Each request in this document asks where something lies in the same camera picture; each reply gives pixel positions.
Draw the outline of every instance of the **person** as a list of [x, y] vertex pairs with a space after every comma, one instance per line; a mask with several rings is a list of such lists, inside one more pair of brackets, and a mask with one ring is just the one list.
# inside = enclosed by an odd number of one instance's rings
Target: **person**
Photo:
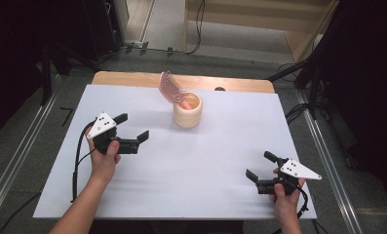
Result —
[[[105, 155], [98, 150], [91, 139], [88, 140], [90, 147], [92, 172], [90, 178], [77, 199], [66, 211], [62, 218], [50, 231], [50, 234], [89, 233], [97, 212], [101, 196], [108, 183], [114, 176], [115, 166], [120, 162], [121, 155], [117, 154], [120, 144], [117, 140], [111, 141]], [[301, 229], [296, 214], [299, 191], [295, 190], [290, 196], [285, 194], [284, 186], [275, 184], [276, 195], [269, 195], [270, 200], [275, 202], [275, 217], [279, 221], [283, 234], [299, 234]]]
[[[299, 179], [299, 185], [305, 183], [304, 178]], [[290, 196], [285, 194], [285, 188], [281, 183], [274, 186], [275, 195], [269, 195], [269, 199], [275, 202], [275, 217], [279, 221], [283, 234], [302, 233], [297, 217], [297, 202], [299, 201], [300, 191], [295, 189]]]
[[[93, 151], [95, 149], [93, 141], [89, 139], [88, 143], [90, 151]], [[121, 155], [117, 154], [119, 147], [120, 143], [113, 140], [105, 155], [98, 150], [91, 153], [93, 168], [86, 186], [50, 233], [89, 233], [101, 196], [114, 176], [116, 164], [120, 162]]]

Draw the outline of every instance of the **wooden cup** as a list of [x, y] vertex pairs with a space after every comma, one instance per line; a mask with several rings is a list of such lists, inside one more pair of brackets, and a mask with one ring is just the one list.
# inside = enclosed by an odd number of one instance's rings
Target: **wooden cup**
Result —
[[173, 118], [179, 126], [189, 129], [199, 124], [202, 118], [203, 102], [196, 94], [186, 92], [183, 95], [192, 109], [185, 109], [181, 103], [174, 104]]

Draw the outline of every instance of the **pink object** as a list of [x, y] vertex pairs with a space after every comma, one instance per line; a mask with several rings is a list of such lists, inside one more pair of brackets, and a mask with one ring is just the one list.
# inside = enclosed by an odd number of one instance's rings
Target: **pink object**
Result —
[[184, 99], [183, 92], [181, 91], [178, 83], [174, 80], [170, 71], [162, 72], [160, 76], [159, 90], [170, 103], [181, 103], [185, 109], [192, 109], [190, 104]]

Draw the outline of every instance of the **hand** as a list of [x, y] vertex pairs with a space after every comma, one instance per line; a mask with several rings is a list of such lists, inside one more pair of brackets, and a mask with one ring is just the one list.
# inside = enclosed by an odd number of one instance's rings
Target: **hand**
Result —
[[[92, 139], [88, 139], [90, 151], [95, 149]], [[91, 181], [95, 181], [106, 186], [114, 176], [115, 166], [120, 162], [121, 155], [117, 154], [120, 143], [117, 140], [111, 141], [105, 155], [102, 155], [98, 150], [91, 153], [92, 173]]]
[[[304, 178], [299, 179], [299, 185], [305, 182]], [[275, 202], [275, 217], [281, 223], [282, 232], [300, 233], [299, 221], [297, 218], [297, 203], [299, 201], [299, 190], [295, 189], [289, 196], [285, 194], [284, 186], [277, 183], [274, 186], [276, 195], [269, 195], [271, 201]]]

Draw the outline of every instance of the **gray floor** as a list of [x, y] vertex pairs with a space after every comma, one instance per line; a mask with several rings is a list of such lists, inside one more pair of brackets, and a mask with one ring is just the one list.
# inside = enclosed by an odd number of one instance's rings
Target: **gray floor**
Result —
[[[159, 32], [166, 32], [166, 30], [158, 30], [154, 23], [152, 23], [164, 20], [156, 19], [162, 18], [163, 12], [161, 11], [166, 9], [163, 5], [159, 5], [160, 3], [169, 3], [169, 1], [156, 0], [155, 7], [157, 8], [153, 11], [151, 23], [146, 33], [146, 40], [150, 42], [149, 45], [153, 46], [153, 48], [167, 49], [170, 45], [179, 45], [177, 44], [179, 39], [177, 39], [178, 37], [169, 36], [172, 35], [169, 33], [160, 34]], [[270, 35], [273, 35], [273, 38], [275, 35], [280, 36], [278, 32], [273, 32]], [[249, 52], [249, 48], [240, 49], [241, 46], [234, 44], [235, 40], [222, 42], [220, 41], [222, 38], [218, 37], [217, 40], [213, 41], [221, 43], [217, 45], [229, 46], [223, 48], [222, 46], [211, 45], [212, 39], [205, 39], [198, 55], [173, 55], [168, 58], [165, 54], [159, 52], [148, 52], [144, 56], [139, 56], [137, 51], [133, 51], [130, 54], [114, 55], [100, 66], [105, 70], [113, 71], [161, 72], [163, 70], [170, 70], [172, 73], [188, 75], [264, 79], [275, 74], [281, 64], [291, 62], [289, 53], [281, 43], [262, 45], [265, 48], [263, 53], [268, 51], [268, 54], [262, 56], [258, 53], [253, 54]], [[280, 40], [274, 40], [271, 37], [271, 39], [266, 39], [265, 41], [278, 42]], [[226, 48], [234, 46], [236, 48], [226, 50]], [[60, 108], [75, 108], [85, 86], [91, 83], [93, 77], [94, 73], [91, 70], [87, 67], [79, 66], [72, 70], [70, 76], [55, 79], [61, 83], [57, 98], [37, 138], [29, 148], [14, 183], [0, 206], [0, 227], [17, 208], [45, 184], [70, 121], [69, 119], [64, 127], [61, 126], [67, 112]], [[292, 75], [286, 77], [287, 80], [292, 80], [293, 78]], [[287, 113], [299, 103], [296, 90], [290, 82], [278, 80], [274, 83], [274, 86], [276, 93], [280, 97], [284, 113]], [[0, 177], [16, 153], [32, 119], [39, 111], [40, 101], [41, 91], [39, 90], [25, 102], [23, 107], [1, 131]], [[335, 137], [331, 125], [320, 114], [318, 114], [318, 117], [317, 122], [321, 127], [332, 161], [356, 211], [363, 233], [387, 233], [387, 195], [380, 181], [366, 172], [357, 172], [346, 167], [344, 151]], [[318, 214], [317, 220], [325, 227], [328, 233], [349, 233], [347, 222], [343, 216], [344, 212], [335, 198], [327, 172], [303, 115], [290, 124], [290, 132], [301, 162], [310, 168], [315, 168], [324, 177], [321, 181], [308, 181], [311, 195], [315, 198], [314, 206]], [[26, 206], [11, 221], [5, 233], [48, 232], [54, 225], [54, 220], [32, 218], [37, 201], [35, 200]], [[311, 220], [301, 220], [301, 224], [304, 233], [316, 233]], [[180, 222], [155, 221], [154, 226], [158, 233], [180, 233], [183, 229], [183, 223]], [[272, 233], [277, 227], [275, 220], [248, 220], [245, 222], [244, 229], [247, 234]]]

